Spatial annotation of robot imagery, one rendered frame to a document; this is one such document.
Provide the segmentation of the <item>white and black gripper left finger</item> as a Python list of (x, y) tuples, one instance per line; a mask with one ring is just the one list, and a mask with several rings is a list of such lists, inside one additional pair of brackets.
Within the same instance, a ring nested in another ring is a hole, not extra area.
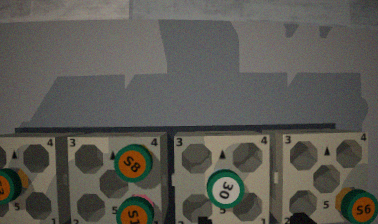
[(208, 217), (198, 217), (198, 224), (212, 224), (212, 219), (208, 219)]

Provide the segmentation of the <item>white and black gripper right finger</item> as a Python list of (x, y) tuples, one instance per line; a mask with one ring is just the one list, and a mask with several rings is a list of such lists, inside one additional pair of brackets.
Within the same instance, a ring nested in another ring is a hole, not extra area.
[(304, 212), (294, 213), (293, 216), (290, 216), (290, 224), (317, 224)]

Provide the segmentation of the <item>beige bucket adapter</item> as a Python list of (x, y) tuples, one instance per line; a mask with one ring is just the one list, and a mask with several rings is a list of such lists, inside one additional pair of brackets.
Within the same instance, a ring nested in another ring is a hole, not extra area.
[[(150, 173), (137, 183), (121, 181), (114, 169), (115, 155), (130, 144), (144, 144), (153, 153)], [(118, 208), (133, 194), (146, 195), (154, 203), (152, 224), (164, 224), (169, 204), (167, 132), (68, 137), (68, 167), (71, 224), (117, 224)]]
[(64, 224), (71, 218), (68, 137), (82, 134), (0, 135), (0, 169), (21, 168), (28, 176), (24, 194), (0, 205), (0, 224)]
[(262, 133), (270, 135), (269, 211), (275, 219), (290, 224), (290, 216), (304, 212), (317, 224), (348, 222), (335, 208), (335, 198), (343, 188), (367, 192), (368, 132), (327, 128)]
[[(216, 169), (230, 169), (243, 181), (245, 194), (237, 206), (221, 209), (210, 201), (206, 184)], [(251, 130), (177, 132), (174, 170), (176, 224), (198, 224), (198, 217), (205, 216), (212, 224), (269, 224), (268, 134)]]

